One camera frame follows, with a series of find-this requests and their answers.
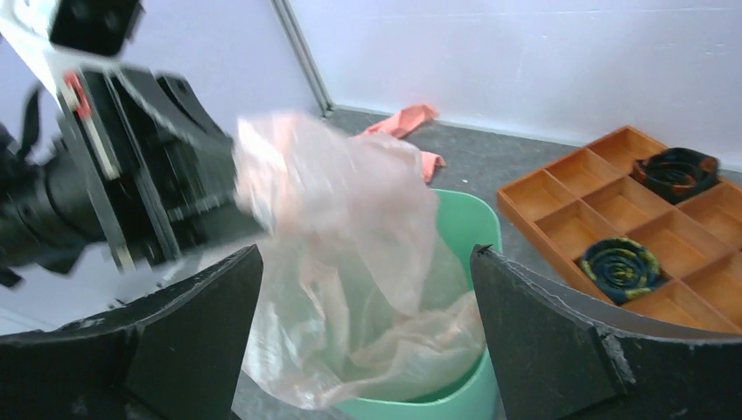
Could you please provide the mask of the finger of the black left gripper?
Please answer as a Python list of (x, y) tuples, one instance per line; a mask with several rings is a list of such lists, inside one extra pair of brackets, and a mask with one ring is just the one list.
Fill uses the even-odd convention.
[(141, 166), (140, 193), (160, 251), (175, 261), (263, 230), (235, 203), (233, 139), (172, 74), (115, 73), (115, 103)]

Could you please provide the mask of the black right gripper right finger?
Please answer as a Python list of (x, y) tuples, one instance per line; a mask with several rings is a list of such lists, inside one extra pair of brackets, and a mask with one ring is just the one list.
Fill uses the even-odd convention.
[(611, 306), (490, 245), (470, 267), (508, 418), (740, 418), (738, 335)]

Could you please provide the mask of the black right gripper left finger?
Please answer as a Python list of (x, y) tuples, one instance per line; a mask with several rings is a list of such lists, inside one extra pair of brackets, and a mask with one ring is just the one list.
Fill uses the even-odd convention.
[(125, 306), (1, 338), (4, 419), (232, 419), (256, 246)]

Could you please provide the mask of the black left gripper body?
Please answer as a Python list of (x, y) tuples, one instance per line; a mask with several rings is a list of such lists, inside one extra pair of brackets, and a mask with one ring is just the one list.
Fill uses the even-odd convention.
[(1, 272), (37, 265), (68, 274), (89, 246), (106, 243), (116, 265), (157, 266), (160, 247), (140, 193), (141, 166), (116, 106), (116, 71), (63, 74), (53, 157), (27, 157), (39, 140), (39, 91), (24, 111), (17, 151), (1, 137)]

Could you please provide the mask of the pink translucent trash bag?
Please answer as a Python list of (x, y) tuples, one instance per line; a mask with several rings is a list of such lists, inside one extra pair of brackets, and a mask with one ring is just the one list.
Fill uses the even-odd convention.
[(400, 401), (459, 379), (485, 338), (437, 228), (420, 150), (305, 114), (242, 118), (235, 199), (266, 233), (243, 371), (301, 409)]

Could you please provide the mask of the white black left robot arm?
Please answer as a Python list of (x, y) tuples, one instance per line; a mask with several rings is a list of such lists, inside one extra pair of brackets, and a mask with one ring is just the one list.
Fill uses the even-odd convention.
[(1, 135), (4, 286), (33, 264), (68, 274), (93, 244), (129, 271), (260, 234), (235, 203), (233, 140), (185, 79), (135, 67), (66, 73), (53, 156), (35, 164), (41, 92), (29, 94), (22, 136)]

